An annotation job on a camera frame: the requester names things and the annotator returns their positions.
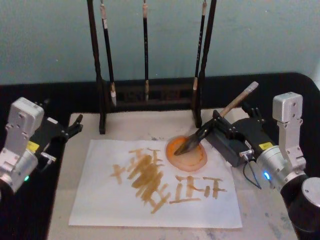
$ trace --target hanging calligraphy brush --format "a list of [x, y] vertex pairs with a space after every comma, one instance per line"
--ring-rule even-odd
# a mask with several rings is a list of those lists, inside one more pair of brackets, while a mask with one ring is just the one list
[[201, 88], [202, 88], [202, 84], [203, 84], [205, 77], [206, 77], [205, 71], [206, 71], [211, 35], [212, 35], [213, 26], [214, 26], [216, 6], [217, 6], [217, 0], [211, 0], [210, 10], [209, 10], [209, 15], [208, 15], [208, 22], [207, 22], [207, 26], [206, 26], [206, 32], [205, 32], [205, 38], [204, 38], [204, 44], [203, 44], [203, 55], [202, 55], [202, 61], [201, 61], [201, 68], [200, 68], [200, 72], [199, 72], [199, 76], [198, 76], [197, 88], [196, 88], [194, 101], [192, 103], [192, 113], [193, 113], [193, 117], [195, 120], [195, 126], [197, 128], [200, 128], [202, 125]]
[[193, 92], [192, 92], [192, 101], [191, 101], [192, 109], [194, 109], [194, 107], [195, 107], [197, 88], [198, 88], [198, 73], [199, 73], [202, 37], [204, 34], [206, 8], [207, 8], [207, 2], [206, 2], [206, 0], [204, 0], [204, 2], [202, 4], [202, 16], [201, 16], [200, 34], [199, 34], [199, 42], [198, 42], [198, 52], [196, 55], [195, 74], [194, 74], [194, 80], [193, 80]]
[[93, 4], [93, 0], [86, 0], [86, 2], [88, 6], [92, 52], [94, 57], [94, 67], [95, 67], [95, 73], [96, 73], [96, 84], [97, 84], [98, 95], [99, 95], [99, 112], [100, 112], [99, 132], [100, 134], [105, 134], [106, 133], [106, 114], [107, 112], [110, 111], [109, 97], [108, 95], [105, 95], [106, 85], [101, 76], [94, 4]]
[[111, 83], [110, 95], [111, 95], [111, 100], [113, 105], [116, 106], [117, 105], [116, 86], [115, 86], [115, 79], [114, 79], [114, 70], [112, 67], [110, 41], [109, 41], [109, 33], [108, 33], [108, 25], [107, 25], [107, 14], [106, 14], [106, 8], [104, 5], [104, 0], [101, 0], [100, 11], [101, 11], [101, 18], [102, 18], [103, 33], [104, 33], [106, 57], [108, 60], [109, 76], [110, 76], [110, 83]]
[[148, 5], [146, 0], [143, 0], [143, 36], [144, 36], [144, 91], [145, 91], [145, 100], [149, 99], [149, 66], [148, 66], [148, 28], [147, 28], [147, 11]]

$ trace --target white paper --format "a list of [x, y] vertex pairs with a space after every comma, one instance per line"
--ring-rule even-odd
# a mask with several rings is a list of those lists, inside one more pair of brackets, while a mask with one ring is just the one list
[[[207, 153], [207, 164], [196, 172], [185, 172], [171, 165], [165, 155], [166, 141], [118, 141], [91, 140], [82, 176], [76, 193], [75, 202], [69, 219], [69, 225], [74, 226], [130, 226], [130, 227], [188, 227], [188, 228], [241, 228], [242, 222], [238, 199], [230, 166], [217, 150], [202, 141]], [[153, 156], [147, 150], [157, 149], [157, 164], [163, 172], [161, 184], [168, 187], [163, 194], [170, 193], [168, 201], [174, 201], [179, 181], [176, 176], [193, 176], [197, 189], [210, 187], [208, 197], [204, 192], [193, 191], [192, 198], [200, 201], [189, 201], [169, 204], [165, 203], [157, 212], [151, 214], [153, 207], [149, 202], [144, 205], [142, 199], [136, 197], [137, 189], [132, 187], [134, 179], [127, 179], [130, 172], [130, 158], [135, 157], [131, 150], [143, 149], [144, 154]], [[121, 174], [122, 183], [118, 184], [113, 165], [125, 167]], [[218, 178], [218, 187], [226, 191], [218, 191], [217, 199], [213, 198], [213, 180], [203, 177]], [[183, 187], [181, 199], [187, 199], [187, 181], [181, 181]], [[154, 192], [152, 199], [160, 200]]]

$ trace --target blue wall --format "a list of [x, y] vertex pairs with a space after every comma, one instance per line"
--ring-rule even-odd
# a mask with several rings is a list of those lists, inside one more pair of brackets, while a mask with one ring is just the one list
[[[116, 80], [144, 78], [142, 3], [105, 0]], [[149, 78], [192, 77], [202, 0], [147, 3]], [[94, 8], [108, 80], [99, 0]], [[0, 16], [0, 84], [95, 80], [85, 0], [0, 0]], [[318, 0], [218, 0], [207, 76], [294, 71], [316, 78], [319, 60]]]

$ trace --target wooden brush handle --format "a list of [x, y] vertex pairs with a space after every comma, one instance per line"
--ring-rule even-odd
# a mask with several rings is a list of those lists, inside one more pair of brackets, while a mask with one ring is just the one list
[[143, 4], [142, 6], [142, 10], [143, 10], [143, 18], [147, 18], [147, 13], [148, 13], [148, 5], [146, 3]]
[[206, 1], [204, 1], [202, 4], [202, 16], [206, 15], [206, 8], [207, 8], [207, 3]]
[[221, 112], [221, 117], [225, 117], [227, 113], [231, 111], [231, 109], [235, 108], [239, 105], [239, 103], [242, 102], [243, 99], [245, 99], [250, 93], [252, 93], [253, 90], [255, 90], [259, 86], [259, 83], [256, 81], [252, 82], [242, 93], [240, 93], [232, 102], [228, 104]]

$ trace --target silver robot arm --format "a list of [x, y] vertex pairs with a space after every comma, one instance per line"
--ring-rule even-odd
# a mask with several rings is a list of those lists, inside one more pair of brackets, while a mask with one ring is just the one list
[[265, 150], [257, 164], [282, 195], [292, 224], [304, 232], [320, 231], [320, 178], [304, 172], [299, 146], [303, 97], [294, 92], [275, 96], [272, 117], [279, 127], [279, 146]]
[[13, 193], [38, 165], [38, 159], [27, 146], [40, 127], [44, 113], [42, 107], [23, 97], [11, 105], [5, 126], [7, 137], [0, 152], [0, 181]]

